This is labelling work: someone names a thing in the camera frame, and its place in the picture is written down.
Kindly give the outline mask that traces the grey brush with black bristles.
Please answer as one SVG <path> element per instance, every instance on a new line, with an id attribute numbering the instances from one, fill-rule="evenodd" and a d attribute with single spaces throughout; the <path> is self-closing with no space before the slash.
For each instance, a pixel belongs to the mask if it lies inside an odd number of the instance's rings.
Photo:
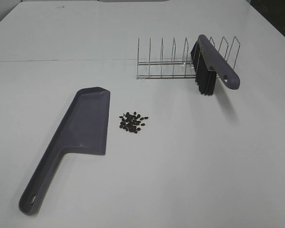
<path id="1" fill-rule="evenodd" d="M 227 88 L 239 89 L 239 76 L 205 35 L 198 36 L 190 55 L 202 95 L 213 95 L 217 77 Z"/>

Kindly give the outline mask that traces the grey plastic dustpan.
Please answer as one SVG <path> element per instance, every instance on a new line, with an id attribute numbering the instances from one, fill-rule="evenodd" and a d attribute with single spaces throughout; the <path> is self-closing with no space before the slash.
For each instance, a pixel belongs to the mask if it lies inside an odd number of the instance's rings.
<path id="1" fill-rule="evenodd" d="M 105 155 L 110 91 L 101 87 L 77 91 L 19 200 L 26 215 L 39 211 L 56 170 L 68 153 Z"/>

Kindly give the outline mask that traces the pile of coffee beans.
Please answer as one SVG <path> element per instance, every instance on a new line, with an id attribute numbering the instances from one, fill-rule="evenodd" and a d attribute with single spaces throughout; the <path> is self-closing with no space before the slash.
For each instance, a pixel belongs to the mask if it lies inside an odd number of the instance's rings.
<path id="1" fill-rule="evenodd" d="M 144 121 L 149 119 L 148 116 L 142 116 L 137 112 L 126 112 L 119 116 L 119 118 L 119 128 L 125 130 L 126 132 L 134 134 L 137 134 L 139 131 L 141 131 L 141 127 L 145 126 Z"/>

